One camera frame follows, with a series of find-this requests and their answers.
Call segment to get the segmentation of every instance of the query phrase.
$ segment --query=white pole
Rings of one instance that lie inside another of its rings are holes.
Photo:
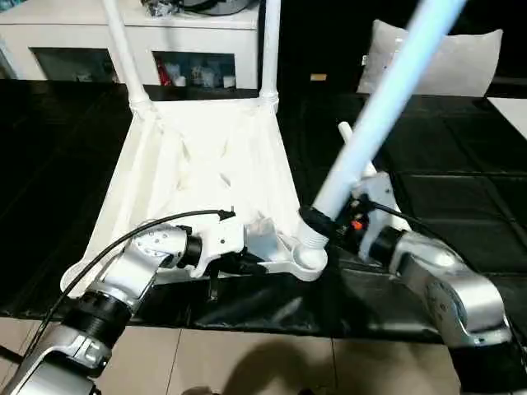
[[[134,108],[145,102],[150,102],[150,98],[145,92],[141,80],[139,79],[138,70],[135,66],[132,51],[130,50],[130,45],[126,38],[124,23],[119,14],[116,0],[103,0],[103,4],[105,5],[108,27],[110,28],[115,48],[119,54],[119,61],[121,62],[121,67],[124,71],[130,107]]]
[[[338,124],[338,131],[340,132],[340,135],[343,137],[344,142],[347,144],[347,142],[349,142],[353,136],[352,127],[349,126],[349,123],[344,121]],[[375,166],[373,165],[373,163],[368,162],[368,164],[366,165],[366,168],[362,172],[361,178],[364,179],[365,177],[373,177],[376,174],[377,174],[377,170],[375,169]]]
[[[421,75],[448,34],[466,0],[423,0],[408,27],[408,37],[362,110],[353,134],[338,154],[313,207],[335,219],[349,199],[353,185],[403,112]],[[323,248],[324,236],[301,223],[297,237],[311,248]]]
[[[275,111],[278,108],[277,70],[281,5],[281,0],[266,1],[263,32],[263,67],[260,98],[269,102]]]

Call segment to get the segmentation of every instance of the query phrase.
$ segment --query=glass cabinet door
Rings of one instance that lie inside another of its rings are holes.
[[[107,49],[31,48],[52,81],[119,82]]]
[[[164,86],[236,87],[233,53],[153,52],[153,56]]]

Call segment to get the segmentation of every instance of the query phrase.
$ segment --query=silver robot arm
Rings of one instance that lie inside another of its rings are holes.
[[[496,286],[445,242],[411,231],[373,203],[397,211],[392,191],[386,173],[353,189],[349,206],[363,225],[361,258],[383,264],[421,300],[449,348],[463,393],[527,393],[527,352]]]
[[[160,268],[203,272],[224,254],[244,248],[244,229],[235,218],[216,230],[158,225],[130,239],[113,256],[64,320],[48,330],[22,361],[2,395],[96,395],[99,377],[130,318],[156,283]]]

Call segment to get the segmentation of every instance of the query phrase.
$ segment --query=red component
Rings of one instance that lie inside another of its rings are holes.
[[[364,228],[364,224],[357,220],[352,221],[352,226],[354,230],[362,230]]]
[[[159,74],[159,82],[162,86],[171,86],[172,80],[170,79],[170,76],[168,75],[168,72],[166,72],[165,65],[160,59],[156,59],[156,65],[157,65],[157,73]]]

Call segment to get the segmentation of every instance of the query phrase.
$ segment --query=light blue tube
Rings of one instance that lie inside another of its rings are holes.
[[[313,206],[332,219],[349,199],[448,34],[466,0],[423,0],[408,26],[408,38],[353,127]]]

